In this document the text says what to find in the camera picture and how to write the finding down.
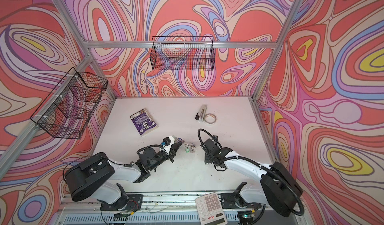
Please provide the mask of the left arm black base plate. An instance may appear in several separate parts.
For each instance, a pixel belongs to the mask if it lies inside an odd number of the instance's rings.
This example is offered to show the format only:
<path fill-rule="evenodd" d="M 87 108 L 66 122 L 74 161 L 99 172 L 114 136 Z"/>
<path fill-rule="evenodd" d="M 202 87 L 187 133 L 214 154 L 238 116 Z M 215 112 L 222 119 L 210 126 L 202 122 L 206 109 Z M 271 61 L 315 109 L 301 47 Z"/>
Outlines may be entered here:
<path fill-rule="evenodd" d="M 101 211 L 138 211 L 142 207 L 144 196 L 141 194 L 127 195 L 117 200 L 112 205 L 101 203 Z"/>

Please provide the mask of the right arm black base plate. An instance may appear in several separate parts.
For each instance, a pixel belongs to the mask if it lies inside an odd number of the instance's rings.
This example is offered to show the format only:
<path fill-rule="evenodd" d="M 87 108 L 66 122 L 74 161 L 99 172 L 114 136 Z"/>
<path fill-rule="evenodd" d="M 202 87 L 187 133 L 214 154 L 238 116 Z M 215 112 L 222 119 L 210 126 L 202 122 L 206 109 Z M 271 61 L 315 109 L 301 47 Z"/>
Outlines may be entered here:
<path fill-rule="evenodd" d="M 223 209 L 258 210 L 263 207 L 263 205 L 259 203 L 247 203 L 239 194 L 235 193 L 220 193 L 218 197 Z"/>

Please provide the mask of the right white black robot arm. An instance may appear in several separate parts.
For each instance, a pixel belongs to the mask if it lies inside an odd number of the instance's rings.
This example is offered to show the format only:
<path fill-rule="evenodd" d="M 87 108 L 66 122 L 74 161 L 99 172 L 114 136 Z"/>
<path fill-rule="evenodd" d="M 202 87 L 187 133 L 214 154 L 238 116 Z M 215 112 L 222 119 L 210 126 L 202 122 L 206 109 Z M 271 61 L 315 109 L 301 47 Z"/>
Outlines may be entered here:
<path fill-rule="evenodd" d="M 248 204 L 259 203 L 269 205 L 283 217 L 290 214 L 303 216 L 304 204 L 301 200 L 303 189 L 286 167 L 274 162 L 272 165 L 255 162 L 241 156 L 228 147 L 223 147 L 217 136 L 204 129 L 197 131 L 201 148 L 205 152 L 206 164 L 212 164 L 218 172 L 236 171 L 261 186 L 254 189 L 250 184 L 239 188 L 240 198 Z"/>

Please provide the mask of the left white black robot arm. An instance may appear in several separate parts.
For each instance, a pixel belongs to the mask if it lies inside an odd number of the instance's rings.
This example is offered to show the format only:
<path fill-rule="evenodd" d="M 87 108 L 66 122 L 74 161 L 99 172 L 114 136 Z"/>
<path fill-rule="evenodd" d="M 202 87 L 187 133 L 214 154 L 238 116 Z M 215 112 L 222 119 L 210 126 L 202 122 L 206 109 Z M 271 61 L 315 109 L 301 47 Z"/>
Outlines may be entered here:
<path fill-rule="evenodd" d="M 109 205 L 124 198 L 123 187 L 113 181 L 141 183 L 151 172 L 174 157 L 184 141 L 174 136 L 166 137 L 160 145 L 150 145 L 137 151 L 136 162 L 122 164 L 110 160 L 100 152 L 73 166 L 64 173 L 64 180 L 74 202 L 94 198 Z"/>

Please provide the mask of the large keyring with coloured keys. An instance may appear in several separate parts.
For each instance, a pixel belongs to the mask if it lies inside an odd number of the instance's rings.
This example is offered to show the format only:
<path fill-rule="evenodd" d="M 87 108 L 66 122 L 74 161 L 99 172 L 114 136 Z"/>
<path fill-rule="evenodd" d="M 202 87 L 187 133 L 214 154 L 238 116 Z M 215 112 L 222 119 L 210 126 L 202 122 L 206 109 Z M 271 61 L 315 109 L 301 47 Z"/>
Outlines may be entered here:
<path fill-rule="evenodd" d="M 185 146 L 185 152 L 186 153 L 194 153 L 196 149 L 196 145 L 193 143 L 186 142 L 185 140 L 178 138 L 178 141 L 182 143 L 183 146 Z"/>

